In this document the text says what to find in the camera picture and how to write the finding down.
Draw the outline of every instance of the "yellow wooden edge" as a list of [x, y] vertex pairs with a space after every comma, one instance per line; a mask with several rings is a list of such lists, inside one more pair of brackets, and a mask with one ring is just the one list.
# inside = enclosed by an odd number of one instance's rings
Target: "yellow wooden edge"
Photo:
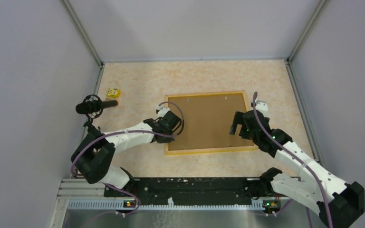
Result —
[[165, 151], [165, 155], [186, 155], [186, 154], [203, 154], [203, 153], [219, 153], [219, 152], [256, 151], [258, 149], [258, 146], [256, 146], [256, 145], [242, 146], [242, 147], [236, 147], [236, 148], [239, 148], [239, 149], [233, 149], [233, 150], [231, 148], [234, 148], [234, 147], [194, 149], [194, 150], [179, 150], [181, 152], [179, 152], [179, 151]]
[[[250, 110], [250, 105], [248, 102], [247, 94], [244, 90], [240, 91], [228, 91], [228, 92], [208, 92], [208, 93], [192, 93], [192, 94], [175, 94], [175, 95], [166, 95], [165, 100], [168, 101], [170, 97], [187, 97], [187, 96], [211, 96], [211, 95], [227, 95], [227, 94], [242, 94], [244, 99], [244, 105], [246, 111]], [[183, 154], [201, 154], [201, 153], [215, 153], [215, 152], [236, 152], [236, 151], [254, 151], [258, 149], [258, 146], [242, 146], [236, 147], [235, 150], [232, 150], [234, 147], [222, 147], [222, 148], [209, 148], [209, 149], [194, 149], [194, 150], [184, 150], [184, 152], [176, 152], [169, 151], [169, 144], [166, 143], [164, 147], [165, 155], [183, 155]]]

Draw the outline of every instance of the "table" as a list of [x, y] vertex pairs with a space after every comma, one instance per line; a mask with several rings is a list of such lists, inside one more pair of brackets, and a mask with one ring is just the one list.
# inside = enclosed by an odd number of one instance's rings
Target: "table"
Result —
[[[98, 96], [104, 100], [109, 88], [121, 91], [120, 104], [94, 121], [103, 132], [155, 118], [155, 107], [166, 95], [245, 90], [251, 100], [258, 91], [258, 99], [269, 106], [271, 128], [284, 130], [313, 156], [284, 60], [106, 63]], [[258, 177], [271, 167], [296, 176], [259, 150], [165, 155], [157, 143], [118, 153], [112, 165], [135, 177]]]

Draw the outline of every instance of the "yellow object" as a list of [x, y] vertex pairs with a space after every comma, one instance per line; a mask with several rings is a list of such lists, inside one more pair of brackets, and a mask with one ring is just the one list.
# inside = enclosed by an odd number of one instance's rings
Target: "yellow object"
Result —
[[108, 89], [108, 92], [107, 92], [107, 97], [110, 97], [110, 98], [119, 98], [119, 96], [121, 95], [121, 91], [119, 91], [118, 89]]

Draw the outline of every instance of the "robotic arm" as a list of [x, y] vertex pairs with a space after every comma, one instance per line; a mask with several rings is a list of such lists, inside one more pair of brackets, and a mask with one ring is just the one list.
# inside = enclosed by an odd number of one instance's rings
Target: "robotic arm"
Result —
[[[310, 208], [328, 226], [327, 210], [324, 201], [328, 201], [333, 227], [347, 228], [365, 211], [365, 190], [357, 182], [352, 184], [340, 179], [320, 166], [314, 159], [304, 153], [292, 138], [281, 129], [271, 129], [269, 126], [268, 106], [265, 102], [256, 101], [258, 118], [266, 132], [284, 148], [294, 153], [300, 160], [281, 149], [261, 129], [254, 110], [246, 113], [236, 112], [230, 134], [235, 134], [237, 125], [241, 125], [239, 136], [253, 140], [260, 150], [271, 157], [291, 167], [296, 171], [301, 181], [291, 178], [282, 171], [271, 168], [260, 177], [264, 187], [276, 193], [286, 195]], [[324, 194], [322, 195], [315, 176], [306, 169], [308, 166], [318, 177]]]
[[115, 132], [102, 133], [91, 122], [85, 124], [88, 127], [88, 134], [73, 153], [72, 162], [93, 140], [102, 135], [113, 135], [96, 142], [77, 159], [75, 167], [88, 183], [102, 182], [122, 189], [128, 182], [133, 181], [133, 178], [124, 169], [111, 166], [115, 153], [120, 153], [140, 144], [169, 143], [174, 140], [173, 129], [177, 125], [181, 125], [181, 118], [167, 107], [158, 106], [156, 112], [157, 118], [155, 120], [146, 119], [133, 127]]

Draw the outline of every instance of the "microphone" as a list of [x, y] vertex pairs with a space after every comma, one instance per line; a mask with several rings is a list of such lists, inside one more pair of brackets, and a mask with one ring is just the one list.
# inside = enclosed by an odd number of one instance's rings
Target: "microphone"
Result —
[[91, 95], [87, 96], [82, 103], [76, 105], [75, 109], [77, 113], [88, 115], [98, 112], [100, 115], [103, 109], [115, 107], [118, 105], [117, 100], [101, 101], [101, 99], [98, 96], [94, 96], [98, 98], [97, 100], [90, 100], [90, 97]]

